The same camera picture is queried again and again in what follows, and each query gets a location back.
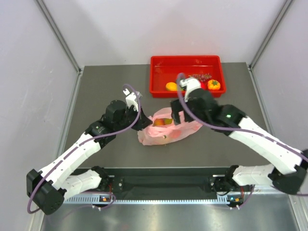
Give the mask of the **pink plastic bag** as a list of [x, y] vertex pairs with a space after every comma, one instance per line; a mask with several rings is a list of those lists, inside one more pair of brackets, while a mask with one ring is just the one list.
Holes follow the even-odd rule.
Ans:
[[[160, 109], [153, 116], [148, 118], [154, 120], [157, 118], [172, 118], [171, 108], [166, 107]], [[163, 127], [154, 127], [153, 124], [145, 129], [138, 131], [138, 140], [143, 145], [165, 145], [168, 143], [180, 141], [186, 137], [196, 133], [202, 125], [196, 121], [184, 122], [182, 112], [180, 112], [181, 124], [172, 124]]]

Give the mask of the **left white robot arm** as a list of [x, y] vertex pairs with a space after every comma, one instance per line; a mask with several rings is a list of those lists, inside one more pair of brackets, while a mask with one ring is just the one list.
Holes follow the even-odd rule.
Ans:
[[89, 125], [79, 139], [56, 160], [41, 170], [32, 169], [26, 175], [27, 211], [32, 203], [45, 215], [56, 212], [63, 202], [90, 189], [104, 191], [109, 186], [102, 167], [92, 167], [85, 173], [73, 172], [92, 155], [113, 141], [118, 134], [133, 129], [141, 131], [151, 124], [142, 110], [140, 100], [112, 101], [102, 117]]

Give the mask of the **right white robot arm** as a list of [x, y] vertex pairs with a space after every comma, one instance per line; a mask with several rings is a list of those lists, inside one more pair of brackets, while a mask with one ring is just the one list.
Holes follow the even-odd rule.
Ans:
[[230, 166], [216, 189], [234, 191], [246, 185], [266, 185], [283, 193], [296, 195], [306, 177], [308, 152], [292, 148], [259, 127], [234, 105], [219, 105], [211, 93], [193, 90], [185, 102], [183, 98], [170, 103], [171, 116], [180, 124], [180, 112], [186, 122], [196, 121], [241, 142], [269, 161], [262, 166]]

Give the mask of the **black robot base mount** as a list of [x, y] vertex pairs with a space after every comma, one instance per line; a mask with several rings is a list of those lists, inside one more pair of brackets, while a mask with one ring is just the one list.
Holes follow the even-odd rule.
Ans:
[[101, 168], [102, 180], [89, 192], [111, 192], [118, 198], [211, 197], [239, 192], [226, 167]]

